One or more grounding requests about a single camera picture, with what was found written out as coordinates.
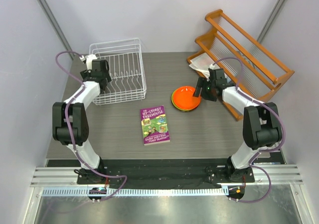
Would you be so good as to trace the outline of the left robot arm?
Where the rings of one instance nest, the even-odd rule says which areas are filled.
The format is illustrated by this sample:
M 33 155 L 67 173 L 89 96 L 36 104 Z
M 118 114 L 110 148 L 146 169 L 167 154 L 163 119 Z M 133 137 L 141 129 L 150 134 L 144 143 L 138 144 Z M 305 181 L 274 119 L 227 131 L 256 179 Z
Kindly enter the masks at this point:
M 80 56 L 86 69 L 80 72 L 81 79 L 71 75 L 80 83 L 80 88 L 63 102 L 55 102 L 52 107 L 52 136 L 68 147 L 78 161 L 80 183 L 85 180 L 96 184 L 108 178 L 102 158 L 94 151 L 89 141 L 89 124 L 86 109 L 98 97 L 112 78 L 109 64 L 95 55 Z

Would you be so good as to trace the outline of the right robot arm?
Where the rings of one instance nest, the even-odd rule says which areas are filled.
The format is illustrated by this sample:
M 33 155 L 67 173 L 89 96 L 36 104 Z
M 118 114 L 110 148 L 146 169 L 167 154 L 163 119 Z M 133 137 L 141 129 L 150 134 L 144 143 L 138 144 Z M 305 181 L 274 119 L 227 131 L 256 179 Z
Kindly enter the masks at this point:
M 280 149 L 285 141 L 284 125 L 276 104 L 257 100 L 238 85 L 227 82 L 223 69 L 209 69 L 209 73 L 209 78 L 198 78 L 193 96 L 214 102 L 220 99 L 243 115 L 244 142 L 227 159 L 224 168 L 226 180 L 241 182 L 261 153 Z

